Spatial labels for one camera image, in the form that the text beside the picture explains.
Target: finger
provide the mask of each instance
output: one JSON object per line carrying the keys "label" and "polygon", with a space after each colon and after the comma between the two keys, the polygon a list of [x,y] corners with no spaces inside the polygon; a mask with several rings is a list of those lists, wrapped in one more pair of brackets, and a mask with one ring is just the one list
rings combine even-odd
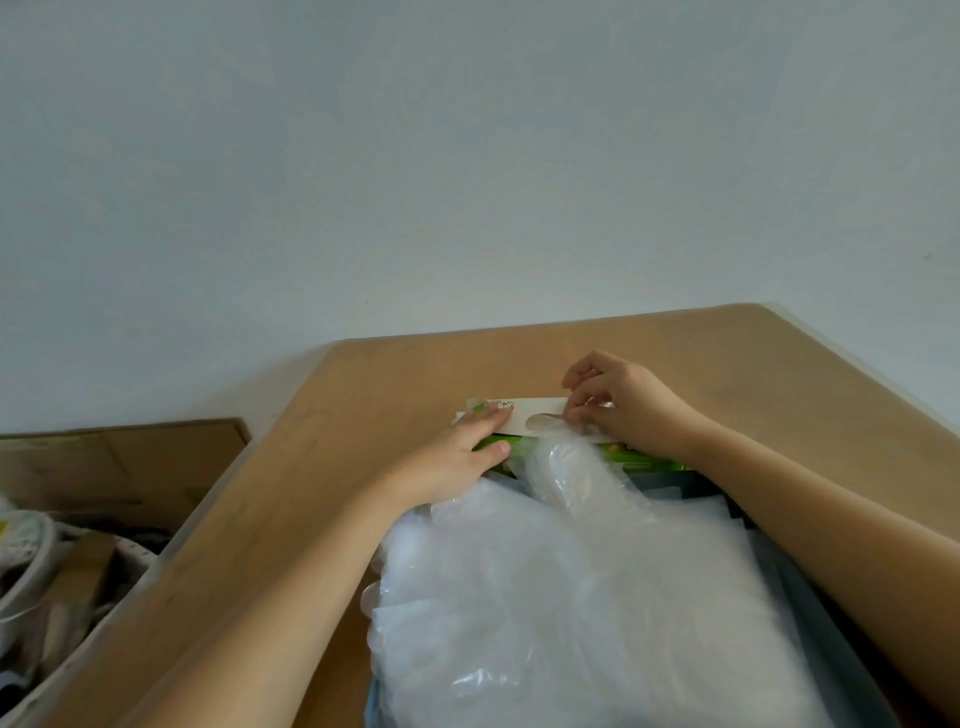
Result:
{"label": "finger", "polygon": [[612,423],[612,418],[616,417],[616,409],[613,407],[601,407],[597,404],[584,404],[579,407],[573,407],[564,413],[564,416],[572,425],[596,425],[609,434],[609,425]]}
{"label": "finger", "polygon": [[497,440],[483,449],[470,454],[470,458],[477,464],[480,473],[499,465],[510,455],[510,443],[506,440]]}
{"label": "finger", "polygon": [[581,384],[583,384],[585,381],[587,381],[591,377],[600,376],[602,374],[603,372],[601,372],[599,369],[596,369],[595,367],[590,367],[589,371],[584,372],[581,375],[572,375],[570,373],[564,375],[564,380],[561,382],[561,385],[563,386],[564,389],[569,389],[570,391],[573,391],[574,389],[579,387]]}
{"label": "finger", "polygon": [[485,437],[493,435],[498,427],[502,427],[514,413],[512,407],[500,409],[493,403],[493,407],[488,407],[469,422],[459,426],[460,433],[458,437],[461,444],[468,449],[473,449],[476,444]]}
{"label": "finger", "polygon": [[608,382],[605,375],[593,376],[580,384],[570,394],[569,399],[564,405],[564,416],[574,407],[582,407],[590,400],[602,398],[604,401],[610,401],[610,390],[607,388]]}
{"label": "finger", "polygon": [[625,359],[621,359],[619,356],[614,356],[611,353],[600,351],[590,352],[584,358],[574,362],[573,365],[566,370],[561,386],[565,389],[576,389],[584,379],[590,377],[591,370],[596,370],[600,374],[604,374],[612,367],[625,363]]}
{"label": "finger", "polygon": [[464,412],[464,416],[461,417],[459,420],[457,420],[457,421],[454,423],[454,425],[465,425],[466,423],[473,422],[473,421],[476,420],[478,417],[480,417],[480,415],[482,415],[484,412],[489,412],[489,411],[491,411],[491,410],[493,410],[493,409],[495,409],[495,408],[496,408],[496,402],[495,402],[495,401],[489,401],[489,402],[487,402],[487,403],[486,403],[483,407],[481,407],[480,409],[476,409],[475,407],[472,407],[472,408],[468,409],[466,412]]}

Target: plastic bag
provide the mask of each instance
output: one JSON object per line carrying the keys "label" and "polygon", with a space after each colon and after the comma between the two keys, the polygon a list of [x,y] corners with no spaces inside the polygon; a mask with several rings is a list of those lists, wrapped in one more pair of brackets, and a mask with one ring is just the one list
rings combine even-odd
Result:
{"label": "plastic bag", "polygon": [[648,499],[573,435],[522,465],[520,492],[481,480],[385,539],[388,724],[832,725],[723,499]]}

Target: wooden surface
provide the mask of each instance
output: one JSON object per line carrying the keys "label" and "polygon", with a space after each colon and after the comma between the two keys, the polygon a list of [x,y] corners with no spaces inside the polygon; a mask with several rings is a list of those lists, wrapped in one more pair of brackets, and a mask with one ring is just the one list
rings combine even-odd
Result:
{"label": "wooden surface", "polygon": [[[960,539],[960,442],[766,308],[339,344],[307,379],[159,581],[107,635],[51,728],[108,728],[324,528],[346,494],[444,427],[468,397],[552,397],[602,348],[838,483]],[[354,604],[298,726],[362,724],[367,624]]]}

